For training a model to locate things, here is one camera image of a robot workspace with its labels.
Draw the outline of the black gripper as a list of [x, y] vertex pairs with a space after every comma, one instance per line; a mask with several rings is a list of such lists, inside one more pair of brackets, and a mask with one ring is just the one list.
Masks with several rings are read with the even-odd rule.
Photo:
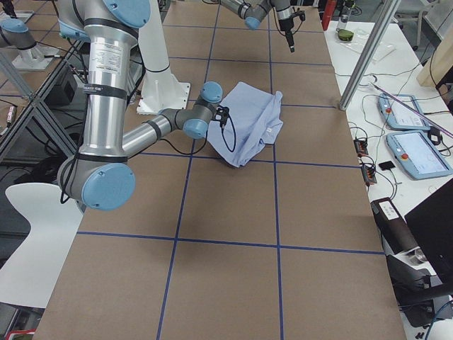
[[293, 37], [293, 33], [292, 33], [292, 29], [294, 27], [293, 19], [291, 17], [279, 19], [278, 24], [279, 24], [280, 30], [284, 33], [284, 35], [286, 37], [286, 41], [287, 41], [290, 52], [293, 53], [295, 51], [294, 37]]

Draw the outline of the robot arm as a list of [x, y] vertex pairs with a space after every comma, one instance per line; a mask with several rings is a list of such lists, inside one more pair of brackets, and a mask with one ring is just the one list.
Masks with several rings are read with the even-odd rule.
[[57, 8], [61, 34], [90, 45], [84, 137], [60, 167], [58, 183], [63, 194], [89, 208], [114, 210], [134, 192], [136, 180], [127, 160], [174, 130], [193, 139], [206, 137], [221, 110], [223, 91], [209, 81], [191, 109], [163, 109], [124, 132], [130, 54], [144, 42], [150, 1], [60, 1]]
[[301, 22], [305, 20], [305, 13], [296, 9], [291, 1], [259, 1], [253, 5], [246, 1], [225, 0], [217, 2], [220, 6], [229, 9], [239, 18], [244, 20], [245, 25], [256, 30], [263, 19], [272, 11], [275, 11], [278, 26], [282, 35], [285, 36], [290, 52], [294, 52], [294, 19], [300, 18]]

